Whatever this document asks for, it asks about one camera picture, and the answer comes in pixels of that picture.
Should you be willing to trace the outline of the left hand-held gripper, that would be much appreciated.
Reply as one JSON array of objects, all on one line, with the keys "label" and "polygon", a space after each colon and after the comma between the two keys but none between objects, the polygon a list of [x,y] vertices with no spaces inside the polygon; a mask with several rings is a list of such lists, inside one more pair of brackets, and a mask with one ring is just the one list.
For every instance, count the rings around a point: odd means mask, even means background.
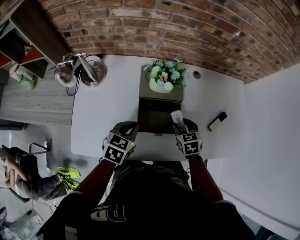
[{"label": "left hand-held gripper", "polygon": [[138,133],[138,123],[125,121],[117,123],[103,140],[102,160],[122,165],[133,153]]}]

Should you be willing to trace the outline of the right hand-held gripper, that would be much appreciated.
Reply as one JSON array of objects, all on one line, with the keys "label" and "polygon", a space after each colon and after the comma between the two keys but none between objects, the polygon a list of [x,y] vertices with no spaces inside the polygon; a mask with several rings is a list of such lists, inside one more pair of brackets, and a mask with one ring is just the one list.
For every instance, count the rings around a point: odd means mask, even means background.
[{"label": "right hand-held gripper", "polygon": [[185,158],[200,155],[202,150],[202,139],[199,135],[198,126],[191,120],[183,120],[186,131],[181,131],[176,124],[172,125],[176,136],[176,145],[184,154]]}]

